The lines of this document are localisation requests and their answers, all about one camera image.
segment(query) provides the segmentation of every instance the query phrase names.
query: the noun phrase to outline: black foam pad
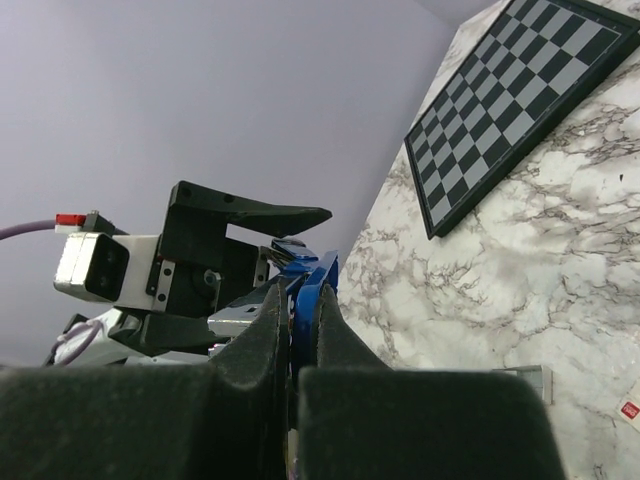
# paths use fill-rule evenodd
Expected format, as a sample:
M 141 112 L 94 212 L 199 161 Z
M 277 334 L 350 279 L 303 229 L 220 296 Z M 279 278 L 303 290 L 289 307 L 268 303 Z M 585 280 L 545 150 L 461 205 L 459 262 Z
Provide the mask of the black foam pad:
M 210 363 L 0 372 L 0 479 L 282 479 L 287 297 Z
M 564 480 L 544 406 L 505 374 L 310 368 L 301 480 Z
M 333 289 L 325 285 L 314 311 L 312 362 L 318 367 L 389 367 L 347 325 Z

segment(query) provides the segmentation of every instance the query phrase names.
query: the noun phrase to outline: black frame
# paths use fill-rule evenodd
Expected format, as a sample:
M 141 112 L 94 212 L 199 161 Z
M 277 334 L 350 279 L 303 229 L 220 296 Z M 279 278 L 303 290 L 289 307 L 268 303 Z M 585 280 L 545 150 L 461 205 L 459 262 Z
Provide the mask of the black frame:
M 514 145 L 505 155 L 509 157 L 505 160 L 500 160 L 489 170 L 485 180 L 479 184 L 476 184 L 465 195 L 451 211 L 444 217 L 444 219 L 438 224 L 433 225 L 427 199 L 422 188 L 422 182 L 420 179 L 420 172 L 418 171 L 417 161 L 414 158 L 413 151 L 409 142 L 409 136 L 413 129 L 418 125 L 422 119 L 426 116 L 431 106 L 440 98 L 442 92 L 446 90 L 449 84 L 453 81 L 456 74 L 460 71 L 465 62 L 473 55 L 482 41 L 489 35 L 489 32 L 493 28 L 500 18 L 504 15 L 504 12 L 509 9 L 514 0 L 511 0 L 502 10 L 500 15 L 496 17 L 494 22 L 489 26 L 487 31 L 478 40 L 476 46 L 469 52 L 469 55 L 460 63 L 455 72 L 451 74 L 451 77 L 447 83 L 442 87 L 438 95 L 429 104 L 429 107 L 425 109 L 418 120 L 413 124 L 409 133 L 405 136 L 404 147 L 407 151 L 407 157 L 409 159 L 409 165 L 411 166 L 411 173 L 413 175 L 413 181 L 416 186 L 416 193 L 418 195 L 418 201 L 420 203 L 420 211 L 424 219 L 424 224 L 427 230 L 427 238 L 431 240 L 434 236 L 440 238 L 447 235 L 453 230 L 469 213 L 476 208 L 477 205 L 486 197 L 491 190 L 493 190 L 498 183 L 500 183 L 524 158 L 538 146 L 544 138 L 549 135 L 573 110 L 575 110 L 583 100 L 585 100 L 613 71 L 618 68 L 622 62 L 624 62 L 629 55 L 631 55 L 636 48 L 640 46 L 640 21 L 634 18 L 628 17 L 621 13 L 609 10 L 608 8 L 600 5 L 595 5 L 586 0 L 548 0 L 550 3 L 565 8 L 567 10 L 585 15 L 589 18 L 593 15 L 599 18 L 592 18 L 592 20 L 598 23 L 607 23 L 607 27 L 614 28 L 619 31 L 619 27 L 626 27 L 627 32 L 622 33 L 620 38 L 610 47 L 606 55 L 601 55 L 600 58 L 587 70 L 582 80 L 576 82 L 565 94 L 562 96 L 565 99 L 558 99 L 552 104 L 552 108 L 548 108 L 545 113 L 534 123 L 526 137 L 523 137 L 516 145 Z

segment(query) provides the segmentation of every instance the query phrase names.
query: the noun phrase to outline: white marble surface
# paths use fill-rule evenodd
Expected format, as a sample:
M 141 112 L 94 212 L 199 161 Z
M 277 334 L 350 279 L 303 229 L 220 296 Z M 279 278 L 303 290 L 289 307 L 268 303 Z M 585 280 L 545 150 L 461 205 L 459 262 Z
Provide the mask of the white marble surface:
M 503 5 L 461 27 L 420 113 Z M 444 239 L 427 240 L 403 147 L 340 282 L 347 321 L 397 367 L 548 365 L 569 478 L 640 478 L 640 432 L 616 414 L 640 377 L 640 51 Z

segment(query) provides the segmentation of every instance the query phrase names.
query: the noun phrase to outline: blue plastic part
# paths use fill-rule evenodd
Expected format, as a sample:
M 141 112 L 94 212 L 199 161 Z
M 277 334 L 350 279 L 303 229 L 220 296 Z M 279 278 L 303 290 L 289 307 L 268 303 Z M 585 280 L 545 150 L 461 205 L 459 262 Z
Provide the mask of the blue plastic part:
M 315 261 L 296 260 L 287 266 L 285 272 L 300 273 L 303 269 L 308 272 L 308 277 L 292 295 L 295 304 L 291 340 L 291 372 L 294 384 L 297 384 L 300 369 L 311 364 L 313 312 L 322 287 L 328 284 L 338 292 L 338 252 L 327 252 L 322 259 Z
M 338 292 L 338 252 L 326 253 L 321 259 L 302 242 L 295 239 L 273 239 L 271 248 L 292 258 L 280 269 L 288 280 L 287 295 L 293 301 L 291 332 L 291 373 L 297 385 L 298 372 L 311 364 L 313 348 L 313 312 L 325 284 Z

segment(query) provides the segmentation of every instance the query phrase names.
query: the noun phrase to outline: cable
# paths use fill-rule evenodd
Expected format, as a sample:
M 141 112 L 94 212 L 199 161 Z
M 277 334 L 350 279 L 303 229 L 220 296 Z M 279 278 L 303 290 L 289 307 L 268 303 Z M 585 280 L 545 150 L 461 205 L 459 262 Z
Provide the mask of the cable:
M 0 229 L 0 240 L 22 235 L 23 233 L 39 232 L 41 230 L 53 230 L 56 228 L 55 220 L 40 220 L 39 222 L 23 223 L 13 227 Z
M 76 358 L 78 358 L 89 347 L 89 345 L 91 345 L 91 342 L 95 340 L 96 336 L 103 327 L 102 323 L 99 320 L 88 320 L 85 323 L 77 323 L 76 325 L 76 328 L 72 328 L 65 335 L 61 335 L 60 337 L 58 337 L 58 341 L 55 343 L 51 350 L 54 356 L 56 354 L 56 350 L 58 349 L 58 347 L 60 347 L 60 345 L 68 342 L 72 338 L 77 337 L 87 330 L 90 330 L 89 334 L 85 337 L 82 343 L 80 343 L 80 345 L 78 345 L 70 354 L 63 357 L 59 362 L 56 363 L 56 365 L 69 365 Z

